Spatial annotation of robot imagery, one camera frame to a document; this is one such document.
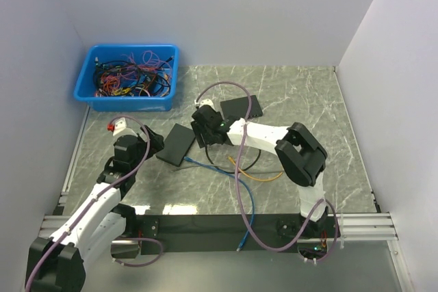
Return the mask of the black network switch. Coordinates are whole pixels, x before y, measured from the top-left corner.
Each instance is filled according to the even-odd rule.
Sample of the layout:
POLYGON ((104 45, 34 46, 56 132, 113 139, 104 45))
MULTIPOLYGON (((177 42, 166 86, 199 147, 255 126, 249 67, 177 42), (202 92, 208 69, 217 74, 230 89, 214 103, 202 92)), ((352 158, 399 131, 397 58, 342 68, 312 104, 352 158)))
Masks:
MULTIPOLYGON (((248 119, 258 118, 263 116, 263 110, 259 104, 258 98, 251 95, 251 110, 248 119)), ((246 96, 241 98, 234 98, 231 100, 221 101, 220 107, 224 118, 236 117, 243 118, 248 109, 248 98, 246 96)))
POLYGON ((164 149, 159 151, 156 157, 167 164, 179 167, 193 145, 194 140, 193 130, 180 124, 175 124, 164 140, 164 149))

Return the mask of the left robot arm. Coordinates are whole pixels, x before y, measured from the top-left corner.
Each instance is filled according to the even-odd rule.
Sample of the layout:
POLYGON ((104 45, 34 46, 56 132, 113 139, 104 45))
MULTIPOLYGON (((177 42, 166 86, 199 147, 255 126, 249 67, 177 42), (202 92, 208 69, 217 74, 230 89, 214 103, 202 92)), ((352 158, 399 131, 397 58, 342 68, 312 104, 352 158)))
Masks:
POLYGON ((141 241, 136 211, 121 201, 140 166, 164 149, 164 139, 144 125, 141 133, 135 133, 124 118, 107 128, 116 137, 114 154, 82 205, 49 237, 38 237, 31 244, 26 291, 80 291, 87 268, 113 240, 141 241))

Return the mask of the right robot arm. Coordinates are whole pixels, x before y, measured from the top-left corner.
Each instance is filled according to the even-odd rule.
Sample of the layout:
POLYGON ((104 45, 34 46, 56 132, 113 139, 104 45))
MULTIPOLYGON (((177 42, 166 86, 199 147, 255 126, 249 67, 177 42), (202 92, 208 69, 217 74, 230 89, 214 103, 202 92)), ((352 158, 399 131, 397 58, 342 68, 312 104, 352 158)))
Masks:
POLYGON ((298 186, 304 238, 319 237, 325 228, 328 206, 323 188, 327 152, 307 127, 299 122, 274 127, 231 116, 224 119, 209 105, 192 114, 198 145, 244 145, 276 155, 287 177, 298 186))

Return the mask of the blue plastic bin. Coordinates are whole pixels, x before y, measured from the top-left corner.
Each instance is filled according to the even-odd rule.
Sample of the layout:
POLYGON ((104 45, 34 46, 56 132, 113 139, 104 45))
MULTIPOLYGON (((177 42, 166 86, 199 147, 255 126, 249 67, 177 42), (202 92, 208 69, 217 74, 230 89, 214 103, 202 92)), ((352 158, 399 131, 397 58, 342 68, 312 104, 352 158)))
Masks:
POLYGON ((74 97, 95 111, 168 111, 178 65, 172 44, 98 44, 86 55, 74 97))

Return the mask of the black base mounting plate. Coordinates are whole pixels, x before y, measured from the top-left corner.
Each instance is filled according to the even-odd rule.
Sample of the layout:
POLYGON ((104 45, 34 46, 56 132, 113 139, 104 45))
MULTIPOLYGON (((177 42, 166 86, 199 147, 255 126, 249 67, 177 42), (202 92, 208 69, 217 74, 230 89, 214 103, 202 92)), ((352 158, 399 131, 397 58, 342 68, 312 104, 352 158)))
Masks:
MULTIPOLYGON (((161 241, 164 252, 236 251, 246 234, 241 215, 137 215, 137 231, 130 237, 147 237, 161 241)), ((299 214, 256 214, 253 230, 267 245, 279 248, 289 243, 304 223, 299 214)), ((323 223, 310 221, 300 240, 309 245, 323 237, 335 236, 335 220, 328 216, 323 223)), ((156 255, 159 246, 145 241, 115 241, 114 258, 156 255)))

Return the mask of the aluminium rail frame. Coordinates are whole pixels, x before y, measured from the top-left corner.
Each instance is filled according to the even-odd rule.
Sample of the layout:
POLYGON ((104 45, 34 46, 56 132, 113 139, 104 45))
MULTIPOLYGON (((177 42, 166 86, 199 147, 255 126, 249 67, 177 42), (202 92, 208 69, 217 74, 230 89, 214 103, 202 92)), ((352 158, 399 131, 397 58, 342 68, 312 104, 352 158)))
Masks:
MULTIPOLYGON (((175 123, 188 127, 194 99, 208 85, 222 80, 242 84, 259 99, 262 124, 290 126, 295 121, 305 126, 328 151, 324 171, 325 196, 336 207, 342 238, 351 241, 397 239, 388 213, 379 213, 365 167, 340 92, 333 67, 293 66, 188 66, 179 68, 175 78, 172 109, 161 112, 137 112, 134 116, 156 132, 166 136, 175 123)), ((73 213, 79 201, 85 200, 96 178, 97 166, 109 157, 109 133, 103 132, 110 112, 91 109, 81 136, 79 155, 69 180, 64 214, 73 213)), ((159 220, 158 232, 164 232, 164 219, 177 223, 231 224, 244 227, 235 199, 235 183, 212 169, 193 166, 176 169, 159 159, 147 161, 137 175, 140 181, 123 202, 148 206, 148 217, 159 220)), ((297 186, 285 174, 271 182, 249 180, 255 199, 254 229, 260 238, 261 224, 280 224, 292 220, 298 211, 297 186)))

